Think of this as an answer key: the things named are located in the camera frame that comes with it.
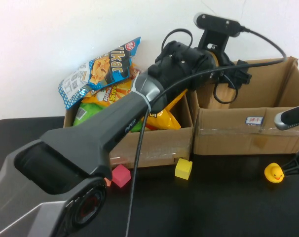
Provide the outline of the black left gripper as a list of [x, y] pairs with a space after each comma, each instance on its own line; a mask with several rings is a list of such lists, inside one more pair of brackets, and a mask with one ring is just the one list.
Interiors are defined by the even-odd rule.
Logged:
[[[233, 69], [223, 74], [230, 85], [250, 83], [252, 75], [247, 73], [248, 67], [236, 68], [248, 66], [246, 61], [230, 61], [230, 65]], [[180, 82], [182, 79], [215, 67], [216, 61], [210, 52], [171, 41], [163, 47], [155, 63], [148, 68], [148, 75], [158, 80], [164, 89], [171, 86], [172, 91], [183, 91], [190, 87], [190, 80]]]

